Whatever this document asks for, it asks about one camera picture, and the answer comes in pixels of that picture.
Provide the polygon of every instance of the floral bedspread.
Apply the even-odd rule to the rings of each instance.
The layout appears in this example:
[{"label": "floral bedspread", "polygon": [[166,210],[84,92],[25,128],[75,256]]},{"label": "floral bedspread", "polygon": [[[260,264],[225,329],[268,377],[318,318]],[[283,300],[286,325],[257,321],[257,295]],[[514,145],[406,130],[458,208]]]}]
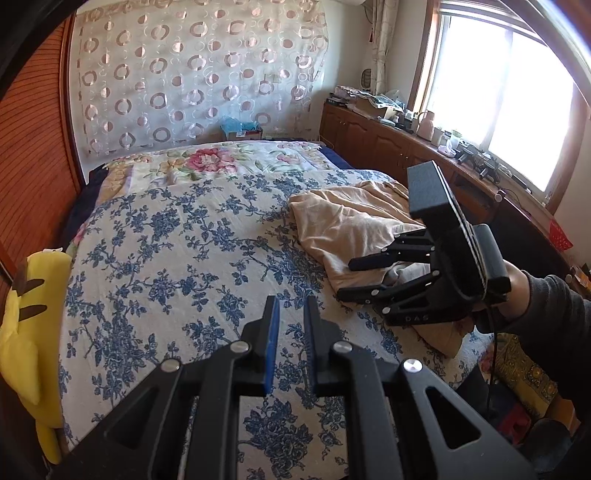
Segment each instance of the floral bedspread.
[{"label": "floral bedspread", "polygon": [[310,142],[241,141],[170,148],[109,162],[97,205],[114,196],[204,178],[290,170],[336,170]]},{"label": "floral bedspread", "polygon": [[346,339],[397,362],[421,359],[452,387],[485,352],[489,336],[466,336],[455,358],[412,328],[389,327],[370,307],[335,299],[323,267],[297,243],[288,198],[309,189],[390,180],[366,170],[288,171],[202,179],[114,197],[88,221],[73,266],[60,345],[60,392],[70,447],[167,358],[203,359],[281,301],[274,389],[243,398],[239,478],[343,478],[340,397],[310,391],[303,304]]}]

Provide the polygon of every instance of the beige cloth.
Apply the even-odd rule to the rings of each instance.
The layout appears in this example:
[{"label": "beige cloth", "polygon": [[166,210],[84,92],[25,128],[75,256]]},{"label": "beige cloth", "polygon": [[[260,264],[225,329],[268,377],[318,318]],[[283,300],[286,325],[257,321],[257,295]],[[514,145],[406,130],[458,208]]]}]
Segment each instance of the beige cloth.
[{"label": "beige cloth", "polygon": [[[353,257],[376,253],[391,244],[396,233],[422,228],[408,215],[408,190],[397,182],[363,181],[354,186],[331,187],[292,195],[289,199],[301,246],[324,265],[335,291],[390,280],[406,282],[429,272],[429,265],[398,262],[392,267],[351,272]],[[414,329],[432,347],[456,356],[470,319],[420,325]]]}]

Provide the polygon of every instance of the sleeve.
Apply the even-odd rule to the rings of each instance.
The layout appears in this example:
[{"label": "sleeve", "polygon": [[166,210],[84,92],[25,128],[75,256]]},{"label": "sleeve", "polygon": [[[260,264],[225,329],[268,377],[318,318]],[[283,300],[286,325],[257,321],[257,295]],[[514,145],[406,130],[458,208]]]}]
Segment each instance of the sleeve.
[{"label": "sleeve", "polygon": [[520,318],[502,322],[499,330],[519,337],[524,352],[558,383],[562,397],[573,402],[583,419],[590,410],[591,302],[554,275],[527,276],[528,309]]}]

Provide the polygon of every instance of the human hand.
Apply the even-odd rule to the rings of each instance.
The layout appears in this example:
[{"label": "human hand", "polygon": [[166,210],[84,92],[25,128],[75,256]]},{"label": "human hand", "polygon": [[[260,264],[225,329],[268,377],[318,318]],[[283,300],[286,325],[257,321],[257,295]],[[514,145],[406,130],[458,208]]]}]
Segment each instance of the human hand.
[{"label": "human hand", "polygon": [[[530,305],[530,281],[519,268],[504,260],[511,281],[511,291],[507,294],[507,301],[494,305],[507,320],[521,317]],[[473,311],[483,310],[485,305],[478,303]]]}]

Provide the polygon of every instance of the pikachu plush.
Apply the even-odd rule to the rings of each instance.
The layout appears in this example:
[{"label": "pikachu plush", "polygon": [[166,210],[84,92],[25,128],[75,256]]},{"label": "pikachu plush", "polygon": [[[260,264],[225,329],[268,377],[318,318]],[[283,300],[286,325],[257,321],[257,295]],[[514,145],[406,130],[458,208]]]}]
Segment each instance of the pikachu plush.
[{"label": "pikachu plush", "polygon": [[71,263],[59,251],[30,255],[8,293],[0,326],[0,374],[35,418],[39,444],[53,464],[61,460],[54,429],[63,427],[58,355]]}]

